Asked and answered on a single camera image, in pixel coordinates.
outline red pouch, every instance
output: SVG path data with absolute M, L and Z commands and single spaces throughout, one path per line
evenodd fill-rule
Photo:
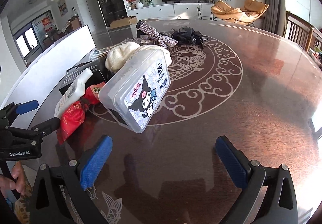
M 61 127 L 57 130 L 57 139 L 60 145 L 84 122 L 85 112 L 89 106 L 99 103 L 98 93 L 104 85 L 105 82 L 89 86 L 84 96 L 65 110 L 61 117 Z

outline human hand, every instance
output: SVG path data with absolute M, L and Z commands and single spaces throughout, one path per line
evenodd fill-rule
M 4 197 L 6 196 L 7 190 L 17 190 L 21 195 L 25 194 L 25 171 L 21 165 L 21 162 L 18 161 L 15 166 L 12 168 L 11 175 L 14 179 L 17 180 L 15 183 L 11 179 L 0 175 L 0 191 Z

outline blue gripper pad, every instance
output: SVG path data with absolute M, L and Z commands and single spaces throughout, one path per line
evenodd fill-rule
M 106 136 L 81 169 L 79 182 L 83 190 L 94 185 L 99 172 L 112 151 L 112 146 L 112 138 Z
M 16 113 L 19 115 L 22 115 L 24 113 L 27 113 L 29 111 L 35 110 L 38 108 L 38 101 L 37 100 L 33 100 L 33 101 L 29 101 L 23 104 L 20 104 L 17 108 L 16 108 Z
M 248 182 L 247 171 L 240 164 L 233 151 L 221 137 L 217 138 L 215 147 L 220 160 L 227 169 L 235 186 L 240 189 L 245 189 Z

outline cartoon label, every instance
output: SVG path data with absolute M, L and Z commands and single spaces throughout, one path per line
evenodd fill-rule
M 124 104 L 140 128 L 148 123 L 170 85 L 165 69 L 165 60 L 156 60 L 125 96 Z

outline silver bolt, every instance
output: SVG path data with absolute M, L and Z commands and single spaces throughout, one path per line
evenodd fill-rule
M 77 164 L 76 160 L 71 160 L 70 162 L 68 162 L 68 165 L 70 165 L 71 167 L 75 166 Z
M 252 160 L 252 165 L 254 167 L 258 167 L 260 165 L 260 163 L 258 161 L 256 161 L 256 160 Z
M 282 169 L 284 169 L 284 170 L 288 170 L 288 169 L 289 169 L 289 167 L 288 167 L 287 165 L 285 165 L 285 164 L 282 164 Z
M 41 164 L 39 168 L 40 168 L 40 170 L 44 170 L 46 167 L 47 167 L 46 164 Z

